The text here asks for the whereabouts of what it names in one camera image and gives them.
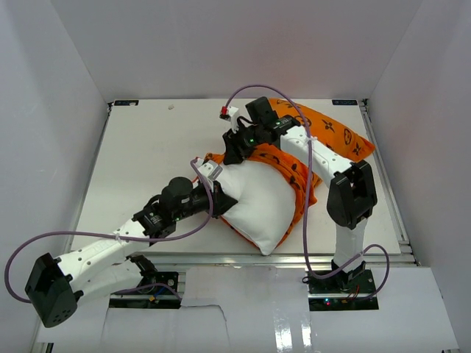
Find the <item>white pillow insert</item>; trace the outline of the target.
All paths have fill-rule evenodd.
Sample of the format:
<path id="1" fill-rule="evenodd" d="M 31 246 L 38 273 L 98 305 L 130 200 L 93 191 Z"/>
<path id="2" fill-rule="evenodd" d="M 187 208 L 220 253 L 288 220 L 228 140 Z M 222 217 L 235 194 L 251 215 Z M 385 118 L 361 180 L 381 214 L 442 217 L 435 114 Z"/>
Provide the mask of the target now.
<path id="1" fill-rule="evenodd" d="M 294 219 L 296 195 L 282 174 L 265 163 L 221 164 L 216 181 L 237 203 L 222 218 L 238 233 L 271 254 Z"/>

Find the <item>orange patterned pillowcase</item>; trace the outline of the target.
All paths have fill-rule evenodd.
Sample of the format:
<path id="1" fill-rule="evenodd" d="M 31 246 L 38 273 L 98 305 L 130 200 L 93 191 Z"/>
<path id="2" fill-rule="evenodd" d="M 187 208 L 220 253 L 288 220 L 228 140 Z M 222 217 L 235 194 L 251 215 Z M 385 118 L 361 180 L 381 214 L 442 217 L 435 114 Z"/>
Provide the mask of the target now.
<path id="1" fill-rule="evenodd" d="M 285 99 L 270 98 L 269 103 L 279 117 L 282 118 L 285 115 L 290 115 L 300 123 L 307 122 L 313 137 L 317 137 L 326 147 L 353 162 L 365 159 L 375 150 L 375 146 L 371 142 L 354 132 L 348 126 L 309 107 L 299 104 L 298 108 L 303 113 L 303 115 L 299 115 L 295 107 Z M 267 234 L 245 235 L 241 230 L 237 231 L 240 236 L 246 238 L 253 246 L 259 248 L 262 254 L 271 254 L 289 236 L 294 226 L 301 220 L 304 214 L 305 203 L 307 202 L 310 206 L 317 203 L 314 190 L 322 181 L 319 176 L 313 174 L 311 186 L 309 189 L 306 189 L 308 177 L 307 165 L 269 144 L 262 144 L 257 147 L 249 157 L 249 160 L 255 166 L 260 166 L 263 163 L 269 165 L 273 171 L 279 172 L 293 188 L 292 195 L 295 197 L 294 215 L 284 234 L 278 235 L 271 231 Z"/>

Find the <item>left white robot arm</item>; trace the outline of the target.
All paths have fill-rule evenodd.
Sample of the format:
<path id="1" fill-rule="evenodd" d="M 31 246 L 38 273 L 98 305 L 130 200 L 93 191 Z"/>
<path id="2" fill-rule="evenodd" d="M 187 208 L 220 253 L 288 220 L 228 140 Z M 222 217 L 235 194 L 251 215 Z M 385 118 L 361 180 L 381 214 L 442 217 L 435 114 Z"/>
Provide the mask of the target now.
<path id="1" fill-rule="evenodd" d="M 198 213 L 217 218 L 237 203 L 219 182 L 206 188 L 201 181 L 175 177 L 111 238 L 59 257 L 39 257 L 25 292 L 46 328 L 64 323 L 84 303 L 110 294 L 174 293 L 141 251 L 172 234 L 178 221 Z"/>

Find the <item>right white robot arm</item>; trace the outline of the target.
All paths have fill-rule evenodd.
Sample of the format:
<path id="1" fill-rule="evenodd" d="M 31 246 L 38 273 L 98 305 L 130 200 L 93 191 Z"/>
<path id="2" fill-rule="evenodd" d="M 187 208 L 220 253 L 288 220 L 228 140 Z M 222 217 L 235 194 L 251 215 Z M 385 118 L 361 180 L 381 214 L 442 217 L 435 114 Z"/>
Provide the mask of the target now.
<path id="1" fill-rule="evenodd" d="M 227 104 L 222 107 L 220 117 L 231 123 L 223 135 L 224 164 L 242 163 L 259 146 L 270 145 L 306 165 L 306 190 L 311 189 L 313 176 L 324 182 L 328 188 L 327 213 L 336 224 L 336 249 L 330 273 L 311 272 L 310 276 L 332 278 L 337 291 L 349 293 L 358 286 L 358 276 L 365 270 L 364 233 L 378 203 L 372 167 L 360 154 L 350 159 L 326 146 L 315 121 L 292 100 L 285 99 L 284 103 L 292 113 L 279 113 L 265 96 L 246 105 L 247 118 Z"/>

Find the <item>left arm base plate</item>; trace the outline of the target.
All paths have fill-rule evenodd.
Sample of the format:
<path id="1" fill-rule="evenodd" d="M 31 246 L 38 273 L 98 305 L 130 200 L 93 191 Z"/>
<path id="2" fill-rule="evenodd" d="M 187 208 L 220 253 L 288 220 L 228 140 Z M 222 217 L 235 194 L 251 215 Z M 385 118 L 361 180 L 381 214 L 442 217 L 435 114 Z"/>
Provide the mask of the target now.
<path id="1" fill-rule="evenodd" d="M 136 289 L 123 290 L 122 294 L 113 294 L 109 307 L 114 309 L 179 309 L 179 278 L 177 271 L 159 271 L 143 255 L 131 255 L 127 262 L 138 267 L 141 275 Z"/>

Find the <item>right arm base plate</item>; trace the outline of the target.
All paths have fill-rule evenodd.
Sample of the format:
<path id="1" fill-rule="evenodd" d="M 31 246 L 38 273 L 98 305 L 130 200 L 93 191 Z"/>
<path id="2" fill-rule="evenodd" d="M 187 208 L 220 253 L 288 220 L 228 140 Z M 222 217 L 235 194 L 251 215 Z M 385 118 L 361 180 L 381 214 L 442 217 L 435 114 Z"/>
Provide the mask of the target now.
<path id="1" fill-rule="evenodd" d="M 335 277 L 316 279 L 310 274 L 302 278 L 308 287 L 308 304 L 311 312 L 378 310 L 376 296 L 366 299 L 376 290 L 372 272 L 367 269 L 348 284 Z"/>

